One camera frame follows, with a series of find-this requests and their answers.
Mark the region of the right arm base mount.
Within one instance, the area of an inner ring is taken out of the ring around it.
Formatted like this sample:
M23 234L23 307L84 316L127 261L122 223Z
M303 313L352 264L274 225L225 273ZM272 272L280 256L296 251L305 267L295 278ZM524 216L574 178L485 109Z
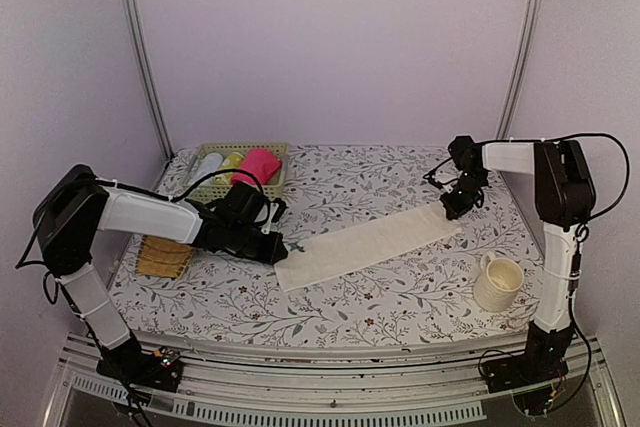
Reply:
M478 372L490 393L503 392L564 378L568 366L564 359L551 364L530 360L524 353L499 349L486 350L478 362Z

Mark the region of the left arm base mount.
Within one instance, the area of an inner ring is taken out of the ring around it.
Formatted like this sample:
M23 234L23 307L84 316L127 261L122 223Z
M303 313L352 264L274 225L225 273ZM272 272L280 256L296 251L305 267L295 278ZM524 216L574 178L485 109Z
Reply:
M153 353L108 351L98 362L96 372L125 386L143 386L176 393L184 364L177 351L160 348Z

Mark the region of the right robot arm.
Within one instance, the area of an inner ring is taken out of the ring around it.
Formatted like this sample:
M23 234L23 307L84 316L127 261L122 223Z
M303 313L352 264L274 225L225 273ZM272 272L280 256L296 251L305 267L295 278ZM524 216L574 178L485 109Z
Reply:
M562 360L575 330L579 237L596 202L586 158L580 143L571 139L476 142L468 135L456 137L448 153L460 172L452 189L440 197L449 220L480 203L491 171L533 178L534 205L544 230L543 284L516 369L524 382L537 383Z

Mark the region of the pink towel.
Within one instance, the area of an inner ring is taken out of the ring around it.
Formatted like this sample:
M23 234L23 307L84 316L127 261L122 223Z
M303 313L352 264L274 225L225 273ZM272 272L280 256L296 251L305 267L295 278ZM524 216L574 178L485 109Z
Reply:
M281 160L265 149L252 149L245 156L231 180L231 184L245 183L250 186L266 185L281 168Z

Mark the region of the cream white towel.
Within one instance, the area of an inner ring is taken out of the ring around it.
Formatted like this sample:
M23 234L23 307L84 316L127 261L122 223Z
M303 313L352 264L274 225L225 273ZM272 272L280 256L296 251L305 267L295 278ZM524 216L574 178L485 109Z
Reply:
M449 238L461 231L436 203L305 239L275 265L282 291L331 280Z

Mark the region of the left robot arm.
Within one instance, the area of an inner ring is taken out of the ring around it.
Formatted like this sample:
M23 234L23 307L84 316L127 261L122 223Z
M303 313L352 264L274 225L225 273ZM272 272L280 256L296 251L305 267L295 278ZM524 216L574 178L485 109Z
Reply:
M128 381L148 373L148 359L128 342L134 334L108 292L104 269L108 241L124 246L133 236L274 265L288 255L274 224L287 208L255 184L239 182L221 199L202 203L188 192L170 197L107 180L87 165L68 170L33 213L33 240L47 271L60 285L111 366Z

